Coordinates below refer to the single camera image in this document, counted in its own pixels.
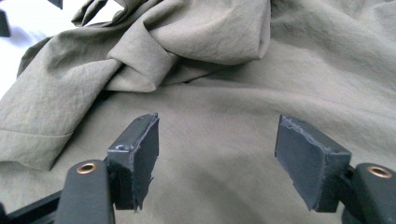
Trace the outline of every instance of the brass eyelet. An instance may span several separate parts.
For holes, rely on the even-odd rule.
[[[89,174],[89,173],[92,173],[94,170],[96,170],[97,167],[98,166],[95,163],[88,162],[88,163],[80,165],[77,168],[77,173],[79,173],[81,175]]]
[[[379,166],[369,166],[369,167],[367,167],[367,170],[370,173],[372,173],[373,175],[376,175],[381,178],[391,178],[392,177],[392,173],[389,170],[386,170]]]

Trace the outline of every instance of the gray fabric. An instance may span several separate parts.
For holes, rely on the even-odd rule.
[[[86,36],[122,36],[117,43],[128,43],[124,48],[110,38],[98,53],[74,49],[94,59],[63,58],[67,66],[60,67],[62,58],[52,58],[39,73],[32,64],[43,61],[34,58],[0,102],[2,129],[26,132],[0,133],[2,143],[17,141],[2,144],[1,159],[48,169],[66,134],[73,136],[49,172],[0,163],[0,189],[8,189],[0,201],[7,210],[60,189],[68,167],[102,159],[134,118],[158,112],[154,180],[143,210],[117,212],[119,223],[341,223],[342,207],[336,215],[307,211],[274,158],[278,117],[312,123],[353,153],[352,165],[370,161],[396,170],[396,2],[273,1],[267,51],[269,7],[260,4],[268,2],[244,3],[162,1],[131,25],[129,35],[122,35],[126,21],[81,28]],[[50,43],[60,46],[72,34],[52,38],[36,57],[48,60]],[[82,43],[93,46],[104,40],[86,39],[91,42]],[[226,67],[264,52],[258,61]],[[113,91],[91,106],[102,87]],[[21,104],[27,99],[35,103]]]

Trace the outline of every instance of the white surface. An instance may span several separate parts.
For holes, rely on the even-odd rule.
[[[17,78],[24,52],[38,41],[61,31],[73,29],[73,15],[85,1],[66,0],[60,10],[47,0],[7,0],[0,8],[7,13],[11,37],[0,37],[0,99]],[[109,1],[92,20],[110,21],[121,7]]]

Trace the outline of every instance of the fabric fold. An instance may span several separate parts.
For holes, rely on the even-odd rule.
[[[89,0],[73,20],[84,27],[26,52],[0,101],[0,129],[15,135],[0,132],[15,147],[2,147],[0,161],[48,170],[101,90],[155,91],[260,59],[269,43],[270,1],[117,2],[124,10],[112,21],[84,26],[106,4]],[[36,135],[64,137],[45,144],[28,137]],[[21,142],[8,142],[15,139]]]

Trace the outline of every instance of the olive green fabric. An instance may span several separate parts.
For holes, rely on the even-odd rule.
[[[104,3],[89,1],[74,22],[86,24]],[[0,102],[0,161],[48,170],[103,88],[155,91],[259,59],[269,44],[268,1],[120,4],[113,21],[65,31],[27,51]],[[172,68],[179,72],[164,81]]]
[[[64,51],[74,33],[53,37],[0,102],[2,128],[35,127],[1,132],[1,142],[17,140],[2,161],[19,162],[0,162],[6,209],[61,189],[69,167],[104,158],[133,119],[158,112],[148,197],[138,213],[118,211],[118,223],[341,223],[342,206],[309,212],[274,157],[278,118],[310,122],[353,153],[352,165],[396,170],[396,4],[272,2],[267,50],[263,1],[148,1],[137,20],[125,17],[125,32],[126,21],[78,28],[78,48]],[[33,66],[41,62],[50,67]],[[20,165],[48,169],[62,148],[50,171]]]

